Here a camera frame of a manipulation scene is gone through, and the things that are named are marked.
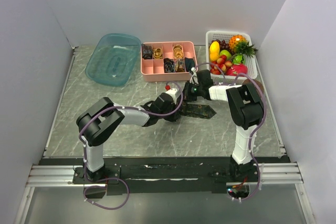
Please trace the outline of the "dark patterned necktie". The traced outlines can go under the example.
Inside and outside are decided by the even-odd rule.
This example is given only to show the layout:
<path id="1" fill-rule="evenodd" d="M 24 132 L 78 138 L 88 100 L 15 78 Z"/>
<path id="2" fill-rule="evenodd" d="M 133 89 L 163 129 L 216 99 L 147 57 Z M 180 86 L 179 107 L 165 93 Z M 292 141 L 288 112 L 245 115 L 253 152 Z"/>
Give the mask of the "dark patterned necktie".
<path id="1" fill-rule="evenodd" d="M 209 105 L 183 102 L 180 114 L 191 118 L 211 119 L 217 112 Z"/>

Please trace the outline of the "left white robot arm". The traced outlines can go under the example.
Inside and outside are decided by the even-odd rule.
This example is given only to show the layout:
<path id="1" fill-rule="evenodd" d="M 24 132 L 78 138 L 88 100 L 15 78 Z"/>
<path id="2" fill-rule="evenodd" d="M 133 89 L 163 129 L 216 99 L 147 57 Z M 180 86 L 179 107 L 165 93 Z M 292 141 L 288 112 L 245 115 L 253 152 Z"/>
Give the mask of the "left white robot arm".
<path id="1" fill-rule="evenodd" d="M 180 118 L 182 101 L 179 91 L 167 91 L 139 107 L 121 106 L 104 97 L 87 109 L 76 120 L 84 148 L 86 178 L 98 183 L 105 177 L 103 144 L 119 125 L 149 127 L 160 119 L 175 122 Z"/>

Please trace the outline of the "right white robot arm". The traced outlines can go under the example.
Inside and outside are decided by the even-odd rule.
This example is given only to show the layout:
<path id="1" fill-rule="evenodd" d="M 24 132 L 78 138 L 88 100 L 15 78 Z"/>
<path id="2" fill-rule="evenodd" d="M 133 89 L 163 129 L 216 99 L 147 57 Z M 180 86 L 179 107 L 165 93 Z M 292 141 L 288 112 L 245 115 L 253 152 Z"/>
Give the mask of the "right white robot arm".
<path id="1" fill-rule="evenodd" d="M 265 97 L 260 85 L 251 78 L 243 84 L 215 85 L 209 70 L 195 72 L 183 89 L 181 113 L 198 118 L 211 118 L 214 110 L 204 105 L 191 104 L 198 97 L 228 103 L 236 125 L 235 147 L 230 158 L 229 174 L 235 181 L 254 172 L 253 148 L 256 132 L 266 117 Z"/>

